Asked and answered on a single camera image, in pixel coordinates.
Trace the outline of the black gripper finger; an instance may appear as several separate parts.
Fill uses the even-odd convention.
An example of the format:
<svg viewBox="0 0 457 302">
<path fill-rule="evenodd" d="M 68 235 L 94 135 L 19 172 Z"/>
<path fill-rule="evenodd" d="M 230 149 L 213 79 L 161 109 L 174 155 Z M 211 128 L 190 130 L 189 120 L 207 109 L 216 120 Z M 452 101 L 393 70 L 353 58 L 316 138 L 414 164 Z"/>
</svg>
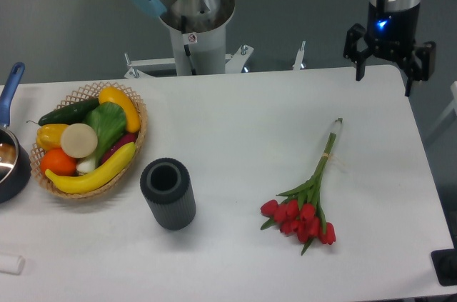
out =
<svg viewBox="0 0 457 302">
<path fill-rule="evenodd" d="M 346 33 L 346 40 L 343 49 L 343 57 L 349 59 L 356 67 L 356 80 L 361 81 L 365 76 L 366 59 L 372 55 L 369 48 L 363 51 L 358 50 L 358 41 L 366 34 L 361 24 L 354 24 Z"/>
<path fill-rule="evenodd" d="M 411 95 L 414 82 L 428 81 L 435 72 L 436 42 L 427 41 L 414 46 L 413 51 L 399 64 L 406 75 L 405 96 Z"/>
</svg>

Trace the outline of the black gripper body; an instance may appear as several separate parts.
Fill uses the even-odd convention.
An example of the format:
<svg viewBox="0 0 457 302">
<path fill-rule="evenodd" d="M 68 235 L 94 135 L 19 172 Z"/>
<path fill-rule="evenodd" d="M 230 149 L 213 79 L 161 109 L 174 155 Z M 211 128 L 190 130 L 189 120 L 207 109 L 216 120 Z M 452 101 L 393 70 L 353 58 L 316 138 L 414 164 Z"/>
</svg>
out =
<svg viewBox="0 0 457 302">
<path fill-rule="evenodd" d="M 420 4 L 404 10 L 388 10 L 388 0 L 369 4 L 366 33 L 363 36 L 373 56 L 396 63 L 411 57 Z"/>
</svg>

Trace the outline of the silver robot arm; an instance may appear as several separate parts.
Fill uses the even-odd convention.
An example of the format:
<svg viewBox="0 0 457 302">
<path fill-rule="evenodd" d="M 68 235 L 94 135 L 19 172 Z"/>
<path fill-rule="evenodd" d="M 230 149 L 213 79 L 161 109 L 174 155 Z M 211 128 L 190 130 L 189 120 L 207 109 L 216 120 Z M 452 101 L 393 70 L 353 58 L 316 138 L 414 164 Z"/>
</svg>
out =
<svg viewBox="0 0 457 302">
<path fill-rule="evenodd" d="M 169 30 L 176 72 L 180 76 L 239 73 L 248 58 L 241 47 L 226 58 L 226 25 L 234 0 L 130 0 L 144 14 Z M 427 81 L 435 70 L 436 44 L 418 44 L 416 27 L 421 0 L 369 0 L 365 26 L 346 34 L 343 55 L 354 63 L 356 79 L 365 74 L 366 60 L 376 57 L 395 63 L 407 86 Z"/>
</svg>

